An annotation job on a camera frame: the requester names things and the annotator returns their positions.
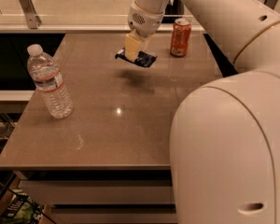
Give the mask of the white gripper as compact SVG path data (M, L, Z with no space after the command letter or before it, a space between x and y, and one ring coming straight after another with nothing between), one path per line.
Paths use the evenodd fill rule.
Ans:
M128 13L128 25L131 31L125 37L125 57L134 62L138 53L148 46L152 35L158 30L164 16L164 8L156 3L139 6L132 1Z

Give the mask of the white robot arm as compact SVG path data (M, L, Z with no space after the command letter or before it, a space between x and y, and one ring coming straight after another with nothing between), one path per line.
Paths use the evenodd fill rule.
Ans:
M280 224L280 14L257 0L181 0L238 68L175 112L170 165L178 224ZM133 0L128 51L169 0Z

